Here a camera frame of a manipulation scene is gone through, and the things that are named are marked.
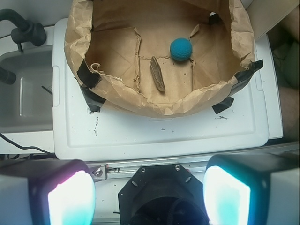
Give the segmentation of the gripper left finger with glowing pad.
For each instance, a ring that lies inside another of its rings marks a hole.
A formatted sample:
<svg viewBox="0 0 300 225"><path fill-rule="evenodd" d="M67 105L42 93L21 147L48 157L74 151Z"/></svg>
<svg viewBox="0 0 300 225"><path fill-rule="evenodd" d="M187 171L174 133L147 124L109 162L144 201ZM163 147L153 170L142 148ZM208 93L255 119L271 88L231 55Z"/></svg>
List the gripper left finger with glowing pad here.
<svg viewBox="0 0 300 225"><path fill-rule="evenodd" d="M90 225L96 188L81 160L0 163L2 225Z"/></svg>

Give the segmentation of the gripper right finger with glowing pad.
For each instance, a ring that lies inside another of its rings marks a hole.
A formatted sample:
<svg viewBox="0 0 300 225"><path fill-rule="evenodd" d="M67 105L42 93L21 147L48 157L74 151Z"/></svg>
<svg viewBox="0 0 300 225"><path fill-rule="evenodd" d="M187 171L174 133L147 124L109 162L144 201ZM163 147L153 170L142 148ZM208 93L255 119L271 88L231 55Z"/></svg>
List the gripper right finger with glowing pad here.
<svg viewBox="0 0 300 225"><path fill-rule="evenodd" d="M207 163L203 199L214 225L298 225L300 157L216 154Z"/></svg>

